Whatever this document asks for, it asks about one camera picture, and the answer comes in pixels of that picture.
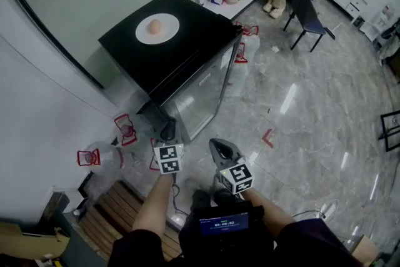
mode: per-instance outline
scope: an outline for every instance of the gray tile floor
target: gray tile floor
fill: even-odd
[[[261,46],[239,95],[224,97],[219,114],[188,147],[178,175],[178,207],[189,211],[188,178],[211,185],[215,165],[208,141],[224,138],[249,158],[255,188],[286,211],[297,214],[334,201],[338,208],[327,224],[346,244],[365,234],[391,251],[400,238],[400,208],[389,197],[399,151],[385,153],[377,137],[379,115],[400,109],[400,85],[378,65],[368,39],[329,1],[317,6],[322,23],[331,29],[343,24],[335,41],[325,36],[312,53],[316,36],[307,34],[291,51],[299,23],[293,20],[284,32],[288,11],[273,20],[262,5],[255,2],[237,19],[259,25]],[[294,97],[283,114],[289,91]],[[273,147],[262,140],[269,129]],[[123,176],[146,196],[158,173],[148,170],[146,160],[128,166]]]

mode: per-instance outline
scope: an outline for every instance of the mini fridge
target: mini fridge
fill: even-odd
[[[159,13],[177,18],[177,33],[160,44],[140,42],[137,26]],[[149,95],[142,112],[174,118],[190,143],[218,113],[241,36],[239,26],[190,0],[153,0],[99,42]]]

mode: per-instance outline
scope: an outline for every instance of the red tape marking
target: red tape marking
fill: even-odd
[[[267,136],[269,135],[269,133],[272,131],[272,129],[267,130],[267,132],[265,133],[265,135],[262,137],[262,141],[264,141],[269,147],[273,148],[274,145],[272,144],[272,142],[267,140]]]

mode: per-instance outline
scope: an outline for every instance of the cable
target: cable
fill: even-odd
[[[173,188],[173,189],[172,189],[172,192],[173,192],[172,203],[173,203],[173,205],[174,205],[175,213],[176,213],[176,214],[185,214],[186,216],[189,216],[189,214],[185,213],[183,210],[180,210],[180,209],[176,206],[175,199],[178,197],[179,193],[181,192],[181,189],[180,189],[180,187],[176,184],[176,173],[172,174],[172,176],[173,176],[173,178],[174,178],[174,182],[173,182],[173,184],[172,184],[172,185],[173,185],[173,187],[172,187],[172,188]]]
[[[320,210],[307,210],[307,211],[303,211],[302,213],[295,214],[294,216],[292,216],[292,218],[294,218],[294,217],[296,217],[296,216],[299,216],[299,215],[301,215],[301,214],[305,214],[305,213],[320,213],[320,214],[323,216],[324,219],[326,218],[325,214],[324,214],[322,211],[320,211]]]

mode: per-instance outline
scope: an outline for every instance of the chair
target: chair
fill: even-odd
[[[313,1],[312,0],[292,0],[292,8],[293,12],[290,15],[289,21],[287,22],[285,28],[283,29],[284,31],[286,30],[287,26],[291,22],[291,20],[297,16],[299,19],[299,22],[303,28],[303,31],[292,46],[291,50],[293,50],[294,47],[298,44],[300,39],[306,34],[306,33],[313,33],[313,34],[319,34],[320,36],[318,37],[317,42],[315,45],[312,47],[311,52],[315,49],[315,47],[318,45],[320,42],[321,38],[326,34],[326,29],[324,26],[321,24],[321,22],[318,19],[317,12],[313,6]]]

